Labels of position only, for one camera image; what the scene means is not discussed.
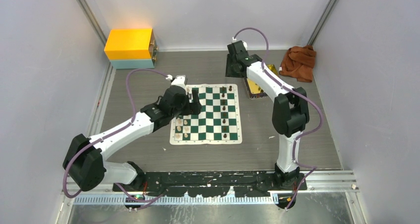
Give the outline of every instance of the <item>metal frame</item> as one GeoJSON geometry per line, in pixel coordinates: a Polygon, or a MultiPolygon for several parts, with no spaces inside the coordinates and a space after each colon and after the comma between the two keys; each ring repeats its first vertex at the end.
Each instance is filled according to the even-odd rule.
{"type": "MultiPolygon", "coordinates": [[[[354,223],[365,224],[365,218],[359,204],[359,188],[356,184],[356,178],[349,170],[317,170],[307,178],[307,190],[301,190],[299,193],[333,193],[344,192],[347,197],[349,212],[352,215],[354,223]]],[[[68,185],[70,192],[79,189],[77,184],[68,185]]],[[[161,197],[152,205],[248,205],[248,204],[274,204],[278,202],[277,194],[290,193],[290,191],[272,191],[271,197],[243,197],[236,198],[233,188],[231,188],[225,197],[203,198],[197,196],[191,198],[188,193],[184,197],[161,197]]],[[[142,194],[142,192],[130,192],[130,194],[142,194]]],[[[75,199],[64,197],[60,210],[60,216],[57,223],[67,223],[70,218],[71,209],[77,205],[133,205],[125,202],[125,194],[122,192],[112,192],[112,184],[100,184],[93,190],[82,193],[75,199]]]]}
{"type": "MultiPolygon", "coordinates": [[[[91,23],[93,29],[98,35],[99,39],[105,45],[106,36],[104,35],[99,23],[95,19],[90,7],[86,0],[77,0],[85,13],[87,19],[91,23]]],[[[319,32],[321,31],[325,21],[332,12],[338,0],[329,0],[321,18],[319,19],[311,37],[308,41],[308,45],[313,45],[319,32]]],[[[91,118],[91,122],[88,129],[88,134],[93,135],[100,132],[102,121],[105,115],[106,105],[111,92],[112,83],[115,76],[115,69],[109,64],[106,75],[102,84],[102,89],[98,97],[98,105],[91,118]]],[[[359,189],[356,184],[356,178],[352,171],[346,170],[317,170],[306,179],[307,190],[299,191],[299,193],[312,193],[312,192],[345,192],[347,200],[349,202],[350,212],[352,214],[355,223],[366,223],[358,195],[359,189]]],[[[71,178],[68,179],[68,189],[70,192],[76,192],[79,187],[73,182],[71,178]]],[[[141,194],[142,192],[131,192],[131,194],[141,194]]],[[[153,205],[183,205],[183,204],[197,204],[197,205],[211,205],[211,204],[267,204],[273,203],[277,198],[277,194],[290,193],[290,191],[273,191],[271,197],[260,197],[260,198],[235,198],[232,196],[234,193],[233,189],[228,192],[228,195],[223,198],[191,198],[186,194],[184,197],[173,198],[173,197],[162,197],[153,205]]],[[[69,221],[70,213],[73,205],[110,205],[110,204],[123,204],[124,194],[122,192],[112,192],[112,184],[100,184],[88,193],[82,193],[75,199],[69,199],[63,194],[60,199],[61,208],[57,215],[57,224],[66,224],[69,221]]]]}
{"type": "Polygon", "coordinates": [[[309,41],[307,45],[314,45],[315,40],[321,31],[322,27],[324,26],[324,23],[327,21],[327,18],[329,17],[330,13],[334,9],[335,5],[337,4],[338,0],[329,0],[327,6],[325,7],[324,12],[322,13],[321,18],[319,19],[318,23],[316,24],[316,27],[314,31],[311,34],[311,37],[309,38],[309,41]]]}

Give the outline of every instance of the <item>light blue box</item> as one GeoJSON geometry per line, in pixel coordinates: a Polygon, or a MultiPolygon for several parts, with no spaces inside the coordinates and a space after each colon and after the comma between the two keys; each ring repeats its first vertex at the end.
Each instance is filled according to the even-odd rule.
{"type": "Polygon", "coordinates": [[[112,59],[110,61],[115,69],[151,69],[155,67],[152,59],[112,59]]]}

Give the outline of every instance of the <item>cable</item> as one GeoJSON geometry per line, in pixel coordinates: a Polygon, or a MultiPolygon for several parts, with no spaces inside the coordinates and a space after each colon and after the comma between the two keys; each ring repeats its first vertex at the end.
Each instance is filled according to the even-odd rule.
{"type": "MultiPolygon", "coordinates": [[[[118,129],[118,130],[116,130],[116,131],[114,131],[114,132],[112,132],[112,133],[110,133],[110,134],[108,134],[108,135],[106,135],[106,136],[104,136],[104,137],[102,137],[102,138],[99,138],[98,140],[95,140],[95,141],[93,141],[93,142],[91,142],[89,145],[87,145],[87,146],[85,146],[85,147],[83,147],[79,152],[77,152],[71,159],[70,159],[70,161],[69,161],[69,163],[67,164],[67,166],[66,166],[66,169],[65,169],[65,171],[64,171],[64,177],[63,177],[63,192],[64,192],[64,194],[65,194],[65,196],[66,197],[68,197],[68,198],[75,198],[75,197],[77,197],[77,195],[79,195],[81,192],[82,192],[82,190],[81,189],[79,189],[79,191],[77,191],[75,194],[70,194],[69,192],[68,192],[68,189],[67,189],[67,177],[68,177],[68,173],[69,173],[69,171],[70,171],[70,167],[74,164],[74,162],[76,161],[76,159],[83,153],[83,152],[85,152],[87,149],[89,149],[89,148],[91,148],[92,146],[94,146],[94,145],[96,145],[96,144],[98,144],[99,142],[101,142],[101,141],[104,141],[105,139],[107,139],[107,138],[110,138],[110,137],[112,137],[113,135],[115,135],[115,134],[117,134],[117,133],[119,133],[119,132],[121,132],[121,131],[123,131],[123,130],[125,130],[125,129],[127,129],[129,126],[131,126],[131,124],[134,122],[134,120],[136,119],[136,114],[137,114],[137,112],[136,112],[136,106],[135,106],[135,104],[134,104],[134,100],[133,100],[133,97],[131,96],[131,91],[130,91],[130,86],[129,86],[129,79],[130,79],[130,76],[133,74],[133,73],[135,73],[135,72],[137,72],[137,71],[150,71],[150,72],[154,72],[154,73],[157,73],[157,74],[160,74],[160,75],[162,75],[162,76],[164,76],[164,77],[168,77],[168,75],[167,74],[165,74],[165,73],[162,73],[162,72],[159,72],[159,71],[156,71],[156,70],[153,70],[153,69],[134,69],[134,70],[131,70],[128,74],[127,74],[127,77],[126,77],[126,79],[125,79],[125,88],[127,89],[127,94],[128,94],[128,98],[130,99],[130,103],[131,103],[131,107],[132,107],[132,109],[133,109],[133,116],[131,117],[131,121],[128,123],[128,124],[126,124],[125,126],[123,126],[122,128],[120,128],[120,129],[118,129]]],[[[146,207],[148,207],[149,205],[151,205],[153,202],[155,202],[157,199],[159,199],[161,196],[163,196],[163,194],[160,194],[159,196],[157,196],[157,197],[155,197],[155,198],[153,198],[153,199],[150,199],[150,200],[138,200],[138,199],[135,199],[135,198],[133,198],[130,194],[128,194],[128,192],[121,186],[121,184],[119,184],[119,183],[116,183],[115,185],[117,185],[120,189],[121,189],[121,191],[125,194],[125,195],[127,195],[128,196],[128,199],[130,199],[130,200],[133,200],[133,201],[136,201],[136,202],[140,202],[140,203],[148,203],[148,204],[145,204],[145,205],[143,205],[142,207],[140,207],[140,208],[138,208],[138,210],[140,210],[140,209],[144,209],[144,208],[146,208],[146,207]]]]}
{"type": "Polygon", "coordinates": [[[283,86],[283,84],[280,82],[280,81],[278,81],[277,79],[275,79],[269,72],[268,72],[268,67],[266,67],[265,66],[265,64],[264,64],[264,61],[267,59],[267,56],[268,56],[268,39],[267,39],[267,36],[265,36],[265,34],[261,31],[261,30],[259,30],[259,29],[257,29],[257,28],[254,28],[254,27],[246,27],[246,28],[243,28],[243,29],[241,29],[241,30],[239,30],[236,34],[235,34],[235,36],[233,37],[234,39],[236,39],[236,37],[238,36],[238,34],[240,33],[240,32],[242,32],[242,31],[245,31],[245,30],[254,30],[254,31],[257,31],[257,32],[259,32],[261,35],[262,35],[262,37],[264,37],[264,40],[265,40],[265,45],[266,45],[266,49],[265,49],[265,55],[264,55],[264,58],[262,58],[262,61],[261,61],[261,69],[264,71],[264,73],[271,79],[271,80],[273,80],[276,84],[278,84],[282,89],[284,89],[284,90],[286,90],[286,91],[288,91],[288,92],[290,92],[290,93],[292,93],[293,95],[295,95],[295,96],[298,96],[299,98],[302,98],[302,99],[304,99],[306,102],[308,102],[308,103],[310,103],[315,109],[316,109],[316,111],[318,112],[318,114],[319,114],[319,125],[316,127],[316,128],[314,128],[314,129],[312,129],[312,130],[310,130],[310,131],[307,131],[307,132],[304,132],[304,133],[302,133],[302,134],[300,134],[299,136],[297,136],[295,139],[294,139],[294,141],[293,141],[293,148],[292,148],[292,160],[293,160],[293,162],[295,162],[297,165],[299,165],[299,166],[301,166],[301,167],[305,167],[305,168],[310,168],[311,169],[311,171],[309,171],[303,178],[302,178],[302,180],[300,181],[300,183],[299,183],[299,185],[298,185],[298,187],[297,187],[297,189],[296,189],[296,192],[295,192],[295,194],[293,195],[293,197],[292,197],[292,200],[290,200],[290,202],[289,202],[289,204],[287,205],[287,207],[285,208],[285,210],[287,211],[287,209],[290,207],[290,205],[293,203],[293,201],[295,200],[295,198],[296,198],[296,195],[298,194],[298,191],[299,191],[299,189],[300,189],[300,187],[301,187],[301,185],[302,185],[302,183],[305,181],[305,179],[311,174],[311,173],[313,173],[316,169],[317,169],[317,167],[316,166],[309,166],[309,165],[304,165],[304,164],[302,164],[302,163],[300,163],[300,162],[298,162],[298,160],[296,159],[296,145],[297,145],[297,140],[298,139],[300,139],[300,138],[302,138],[303,136],[306,136],[306,135],[309,135],[309,134],[311,134],[311,133],[313,133],[313,132],[316,132],[316,131],[318,131],[320,128],[321,128],[321,126],[322,126],[322,124],[324,123],[324,116],[322,115],[322,111],[321,111],[321,109],[312,101],[312,100],[310,100],[309,98],[307,98],[306,96],[303,96],[303,95],[301,95],[301,94],[299,94],[299,93],[297,93],[297,92],[295,92],[294,90],[292,90],[292,89],[289,89],[289,88],[287,88],[287,87],[285,87],[285,86],[283,86]]]}

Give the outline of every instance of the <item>gray table surface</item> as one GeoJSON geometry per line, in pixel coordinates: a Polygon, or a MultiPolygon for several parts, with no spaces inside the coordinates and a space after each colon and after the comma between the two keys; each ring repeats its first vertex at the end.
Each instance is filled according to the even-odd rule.
{"type": "MultiPolygon", "coordinates": [[[[263,55],[263,52],[251,53],[263,55]]],[[[278,68],[284,53],[270,51],[267,64],[274,64],[278,68]]],[[[156,70],[173,76],[185,74],[189,84],[237,84],[242,144],[170,145],[168,125],[125,146],[108,161],[133,161],[144,171],[272,170],[279,152],[278,134],[271,123],[272,101],[269,98],[250,100],[242,79],[224,77],[226,54],[223,51],[159,53],[156,70]]],[[[125,89],[125,77],[129,71],[116,71],[101,131],[126,121],[132,115],[125,89]]],[[[294,87],[303,87],[308,97],[322,108],[315,82],[302,83],[284,76],[281,79],[294,87]]],[[[155,102],[168,87],[169,83],[163,77],[151,72],[138,72],[130,79],[138,111],[155,102]]],[[[319,123],[316,110],[309,106],[309,111],[310,122],[306,131],[319,123]]],[[[341,169],[327,122],[318,132],[302,138],[299,161],[321,169],[341,169]]]]}

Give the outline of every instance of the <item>green square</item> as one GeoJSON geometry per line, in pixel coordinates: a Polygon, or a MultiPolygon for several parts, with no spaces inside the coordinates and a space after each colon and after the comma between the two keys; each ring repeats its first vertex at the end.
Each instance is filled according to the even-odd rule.
{"type": "Polygon", "coordinates": [[[229,133],[229,140],[237,141],[238,140],[238,133],[229,133]]]}
{"type": "Polygon", "coordinates": [[[222,140],[222,133],[215,133],[214,140],[221,141],[222,140]]]}
{"type": "Polygon", "coordinates": [[[198,126],[192,126],[191,133],[198,133],[198,126]]]}
{"type": "Polygon", "coordinates": [[[189,141],[190,139],[191,139],[191,134],[188,134],[188,136],[187,136],[187,137],[182,136],[182,140],[183,140],[183,141],[189,141]]]}
{"type": "Polygon", "coordinates": [[[198,140],[202,141],[206,139],[206,133],[198,133],[198,140]]]}
{"type": "Polygon", "coordinates": [[[222,133],[229,133],[229,126],[222,126],[222,133]]]}
{"type": "Polygon", "coordinates": [[[182,125],[184,125],[184,126],[191,126],[191,120],[190,119],[184,119],[182,121],[182,125]]]}
{"type": "Polygon", "coordinates": [[[213,126],[206,126],[206,132],[213,133],[213,126]]]}
{"type": "Polygon", "coordinates": [[[236,119],[234,118],[229,119],[229,126],[236,126],[236,119]]]}
{"type": "Polygon", "coordinates": [[[222,125],[222,119],[213,119],[213,125],[214,126],[222,125]]]}

